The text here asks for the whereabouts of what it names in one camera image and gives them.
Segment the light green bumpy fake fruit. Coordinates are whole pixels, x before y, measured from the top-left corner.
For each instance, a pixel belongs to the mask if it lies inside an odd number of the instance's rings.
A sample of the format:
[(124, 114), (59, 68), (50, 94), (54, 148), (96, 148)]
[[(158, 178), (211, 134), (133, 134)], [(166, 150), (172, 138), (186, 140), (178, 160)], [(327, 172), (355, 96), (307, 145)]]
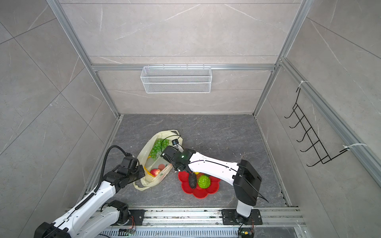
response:
[(207, 188), (209, 188), (210, 185), (211, 185), (210, 177), (207, 176), (207, 175), (200, 175), (200, 176), (197, 178), (197, 185), (198, 185), (201, 189), (207, 189)]

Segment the red yellow fake apple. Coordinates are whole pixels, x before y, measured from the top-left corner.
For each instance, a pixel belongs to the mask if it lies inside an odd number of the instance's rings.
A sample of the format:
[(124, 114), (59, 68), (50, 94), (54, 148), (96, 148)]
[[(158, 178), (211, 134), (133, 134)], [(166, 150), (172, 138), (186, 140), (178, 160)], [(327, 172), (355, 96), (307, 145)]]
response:
[(160, 170), (160, 169), (152, 169), (152, 170), (150, 171), (150, 174), (151, 174), (153, 177), (158, 176), (160, 173), (161, 173), (161, 170)]

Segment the dark fake avocado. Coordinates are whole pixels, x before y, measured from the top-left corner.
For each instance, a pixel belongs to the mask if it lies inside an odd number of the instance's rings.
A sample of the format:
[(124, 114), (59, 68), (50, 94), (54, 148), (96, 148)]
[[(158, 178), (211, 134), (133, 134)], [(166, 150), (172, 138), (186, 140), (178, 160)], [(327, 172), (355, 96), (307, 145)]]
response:
[(195, 173), (189, 174), (188, 185), (191, 189), (195, 189), (197, 186), (197, 176)]

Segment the red flower-shaped plate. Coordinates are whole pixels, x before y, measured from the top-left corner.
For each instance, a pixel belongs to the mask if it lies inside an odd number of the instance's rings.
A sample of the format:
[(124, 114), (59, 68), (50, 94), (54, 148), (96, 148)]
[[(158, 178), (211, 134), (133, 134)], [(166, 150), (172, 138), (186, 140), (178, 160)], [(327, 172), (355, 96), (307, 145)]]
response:
[[(206, 175), (206, 174), (199, 173), (197, 175), (197, 178), (200, 175)], [(204, 198), (206, 198), (210, 194), (217, 193), (218, 190), (219, 190), (220, 179), (218, 179), (218, 178), (209, 176), (210, 180), (211, 180), (211, 185), (207, 189), (201, 189), (198, 185), (196, 186), (195, 189), (191, 189), (189, 187), (189, 185), (188, 185), (188, 177), (189, 177), (189, 173), (188, 172), (179, 172), (178, 173), (178, 179), (182, 183), (182, 190), (186, 194), (192, 194), (194, 197), (196, 197), (198, 199), (204, 199)]]

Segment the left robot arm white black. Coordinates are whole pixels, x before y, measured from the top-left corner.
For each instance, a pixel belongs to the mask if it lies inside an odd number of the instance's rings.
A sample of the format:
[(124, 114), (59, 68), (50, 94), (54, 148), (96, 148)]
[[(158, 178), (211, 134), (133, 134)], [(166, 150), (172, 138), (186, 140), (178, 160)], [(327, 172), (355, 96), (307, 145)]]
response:
[(35, 238), (95, 238), (107, 227), (132, 220), (129, 206), (114, 200), (119, 190), (145, 176), (137, 158), (126, 156), (115, 171), (104, 175), (94, 191), (52, 223), (42, 223)]

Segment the cream plastic bag orange prints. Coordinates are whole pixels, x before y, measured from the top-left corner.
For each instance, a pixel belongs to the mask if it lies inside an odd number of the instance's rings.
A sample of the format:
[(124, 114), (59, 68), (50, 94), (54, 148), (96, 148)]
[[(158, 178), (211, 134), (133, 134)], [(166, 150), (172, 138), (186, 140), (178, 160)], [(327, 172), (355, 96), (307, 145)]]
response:
[(149, 153), (158, 138), (168, 139), (170, 141), (170, 146), (172, 146), (172, 140), (178, 139), (180, 144), (175, 146), (176, 149), (180, 149), (183, 143), (183, 139), (177, 130), (160, 131), (147, 142), (138, 154), (138, 160), (140, 164), (143, 165), (143, 167), (146, 167), (149, 171), (152, 169), (160, 169), (161, 173), (156, 177), (152, 177), (145, 172), (145, 177), (139, 180), (140, 184), (137, 184), (136, 182), (133, 183), (135, 189), (139, 191), (147, 190), (161, 183), (173, 168), (173, 166), (161, 156), (156, 161), (149, 157)]

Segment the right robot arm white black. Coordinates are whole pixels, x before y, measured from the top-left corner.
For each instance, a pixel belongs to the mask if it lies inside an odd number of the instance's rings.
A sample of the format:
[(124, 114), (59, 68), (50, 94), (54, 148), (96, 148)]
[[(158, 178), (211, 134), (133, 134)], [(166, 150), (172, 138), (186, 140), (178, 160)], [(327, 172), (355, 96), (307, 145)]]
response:
[(185, 193), (197, 192), (200, 199), (217, 192), (221, 180), (234, 187), (238, 199), (233, 221), (246, 222), (251, 216), (260, 193), (262, 178), (249, 161), (225, 162), (202, 155), (192, 149), (178, 150), (167, 146), (161, 157), (179, 171)]

